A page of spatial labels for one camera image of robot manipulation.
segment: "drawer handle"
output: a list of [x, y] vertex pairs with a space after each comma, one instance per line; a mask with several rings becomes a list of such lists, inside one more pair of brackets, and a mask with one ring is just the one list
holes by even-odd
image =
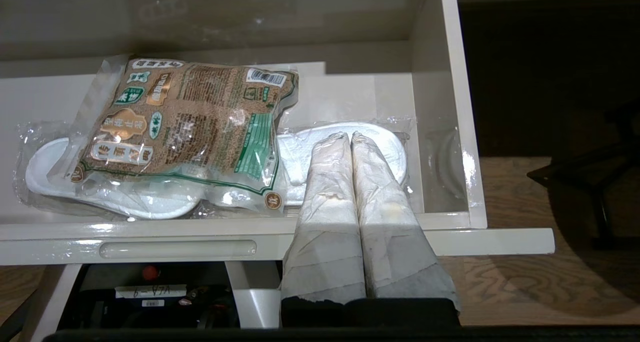
[[257, 248], [256, 242], [250, 239], [231, 241], [106, 242], [100, 247], [100, 256], [107, 259], [246, 257], [254, 255]]

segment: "printed label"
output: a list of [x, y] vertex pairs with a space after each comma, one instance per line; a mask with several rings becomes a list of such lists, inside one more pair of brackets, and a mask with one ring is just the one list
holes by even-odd
[[258, 88], [247, 87], [244, 89], [244, 95], [242, 97], [246, 100], [256, 100], [256, 95], [258, 95]]
[[151, 125], [149, 126], [149, 137], [151, 137], [151, 139], [158, 138], [158, 134], [160, 134], [160, 128], [162, 128], [162, 113], [155, 112], [151, 114]]
[[269, 87], [265, 87], [262, 89], [262, 102], [266, 103], [269, 100]]
[[264, 204], [268, 209], [278, 209], [282, 205], [282, 197], [276, 192], [269, 192], [264, 196]]
[[169, 87], [171, 87], [171, 73], [160, 74], [160, 77], [153, 84], [153, 88], [149, 89], [146, 104], [161, 106], [169, 93]]
[[78, 183], [82, 182], [83, 179], [85, 179], [85, 173], [83, 169], [80, 168], [80, 166], [75, 166], [73, 174], [71, 174], [71, 182]]
[[184, 297], [187, 295], [186, 284], [126, 285], [124, 287], [115, 287], [114, 289], [116, 290], [116, 298], [126, 299]]
[[147, 121], [144, 116], [136, 114], [129, 108], [123, 108], [114, 114], [109, 114], [102, 121], [100, 130], [108, 132], [121, 141], [126, 141], [134, 135], [142, 135], [147, 129]]
[[142, 299], [142, 307], [164, 307], [164, 299]]
[[131, 68], [135, 70], [157, 69], [157, 68], [180, 68], [185, 65], [179, 61], [158, 61], [156, 59], [137, 59], [131, 64]]
[[151, 161], [154, 149], [151, 146], [117, 142], [97, 142], [91, 148], [91, 156], [108, 162], [135, 164], [143, 166]]
[[128, 79], [126, 80], [126, 84], [130, 82], [140, 82], [146, 83], [149, 81], [149, 76], [151, 75], [150, 71], [142, 72], [142, 73], [131, 73], [128, 75]]
[[246, 73], [246, 81], [252, 83], [265, 83], [270, 86], [276, 86], [282, 88], [284, 86], [284, 82], [287, 80], [287, 77], [282, 74], [277, 73], [265, 73], [263, 71], [255, 70], [254, 68], [249, 68]]
[[235, 173], [244, 173], [254, 179], [261, 178], [270, 151], [271, 127], [270, 113], [251, 114]]
[[116, 99], [114, 104], [131, 104], [137, 102], [142, 94], [145, 93], [145, 89], [142, 87], [128, 87], [122, 94]]

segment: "white cabinet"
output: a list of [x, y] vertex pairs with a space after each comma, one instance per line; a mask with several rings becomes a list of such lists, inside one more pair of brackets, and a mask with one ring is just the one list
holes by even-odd
[[487, 229], [457, 0], [39, 0], [30, 13], [12, 1], [0, 11], [0, 264], [283, 257], [294, 216], [109, 222], [16, 201], [14, 125], [73, 120], [102, 56], [139, 50], [294, 64], [299, 102], [281, 127], [412, 118], [410, 201], [436, 253], [554, 251], [548, 228]]

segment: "packaged food bag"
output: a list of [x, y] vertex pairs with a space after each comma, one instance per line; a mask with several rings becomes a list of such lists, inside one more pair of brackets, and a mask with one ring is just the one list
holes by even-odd
[[101, 84], [109, 75], [103, 64], [76, 117], [78, 135], [50, 175], [70, 178], [78, 193], [126, 189], [147, 208], [153, 196], [193, 201], [228, 187], [212, 195], [250, 194], [246, 207], [282, 211], [275, 120], [297, 102], [297, 73], [140, 58], [108, 67], [111, 75], [121, 70], [117, 86]]

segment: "barcode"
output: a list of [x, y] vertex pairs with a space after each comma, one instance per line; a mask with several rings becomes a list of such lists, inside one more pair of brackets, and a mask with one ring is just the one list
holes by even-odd
[[270, 86], [277, 86], [280, 88], [282, 88], [286, 79], [287, 78], [282, 74], [265, 73], [263, 71], [254, 70], [254, 68], [250, 68], [246, 74], [247, 82], [265, 83]]
[[164, 299], [143, 299], [142, 307], [164, 307]]

